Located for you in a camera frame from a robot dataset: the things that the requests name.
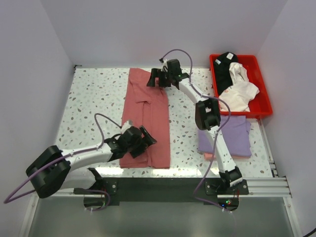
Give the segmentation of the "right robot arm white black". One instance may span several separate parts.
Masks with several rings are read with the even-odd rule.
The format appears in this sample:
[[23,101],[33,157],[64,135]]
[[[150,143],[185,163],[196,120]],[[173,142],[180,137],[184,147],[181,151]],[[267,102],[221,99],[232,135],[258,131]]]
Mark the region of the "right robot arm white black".
[[219,175],[224,188],[231,188],[243,181],[242,174],[234,162],[221,129],[219,98],[203,93],[191,81],[191,75],[182,72],[177,59],[161,58],[161,68],[151,69],[148,87],[176,87],[195,105],[195,123],[213,144],[213,155],[217,160]]

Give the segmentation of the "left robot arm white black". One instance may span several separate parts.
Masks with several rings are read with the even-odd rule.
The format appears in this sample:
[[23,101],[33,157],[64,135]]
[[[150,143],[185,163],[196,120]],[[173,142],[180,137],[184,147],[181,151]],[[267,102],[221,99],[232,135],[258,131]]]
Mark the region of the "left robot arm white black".
[[131,126],[123,133],[83,150],[61,150],[56,145],[50,146],[26,169],[26,174],[39,198],[47,198],[66,188],[64,182],[75,170],[121,159],[125,154],[136,158],[156,143],[145,127]]

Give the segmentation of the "red pink t shirt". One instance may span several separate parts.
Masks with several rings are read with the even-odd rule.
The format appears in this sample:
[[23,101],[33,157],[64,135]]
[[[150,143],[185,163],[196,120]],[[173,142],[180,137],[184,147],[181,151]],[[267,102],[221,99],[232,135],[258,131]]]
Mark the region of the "red pink t shirt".
[[119,161],[121,168],[170,167],[168,97],[162,88],[147,87],[150,75],[138,68],[129,70],[121,123],[131,120],[135,127],[144,126],[157,142],[136,158],[127,153]]

